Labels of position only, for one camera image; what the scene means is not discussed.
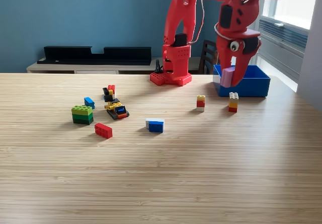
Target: blue storage box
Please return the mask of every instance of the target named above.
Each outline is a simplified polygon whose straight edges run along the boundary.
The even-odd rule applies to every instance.
[[[239,97],[266,97],[268,95],[271,79],[257,65],[249,65],[241,82],[236,87],[229,88],[220,85],[220,65],[213,67],[213,83],[219,96],[228,97],[230,92],[237,92]]]

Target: red robot base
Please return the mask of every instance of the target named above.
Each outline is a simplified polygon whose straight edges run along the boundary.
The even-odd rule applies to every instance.
[[[167,85],[178,85],[184,86],[192,80],[192,76],[188,73],[185,77],[179,80],[173,80],[170,73],[152,73],[150,74],[150,81],[152,81],[157,86]]]

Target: pink block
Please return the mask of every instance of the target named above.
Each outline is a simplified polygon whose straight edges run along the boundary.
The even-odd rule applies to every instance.
[[[222,70],[220,85],[226,88],[231,87],[232,74],[235,71],[235,67],[230,67]]]

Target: red and yellow lego stack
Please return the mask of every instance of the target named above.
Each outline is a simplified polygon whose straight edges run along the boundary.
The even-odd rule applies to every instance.
[[[198,112],[204,112],[205,111],[205,101],[206,101],[206,96],[202,96],[202,95],[197,96],[197,108],[196,108],[196,111],[198,111]]]
[[[229,112],[237,112],[238,107],[238,93],[230,92],[229,93]]]

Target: red robotic arm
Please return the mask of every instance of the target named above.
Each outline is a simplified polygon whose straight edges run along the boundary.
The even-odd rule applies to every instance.
[[[259,14],[259,0],[224,1],[220,8],[217,32],[217,49],[221,69],[231,67],[232,56],[236,57],[231,85],[236,86],[244,77],[250,59],[261,46],[259,32],[247,29]],[[183,21],[183,34],[176,34]],[[157,85],[184,85],[191,81],[188,60],[196,25],[196,0],[172,0],[166,21],[163,46],[162,74],[153,73],[151,81]]]

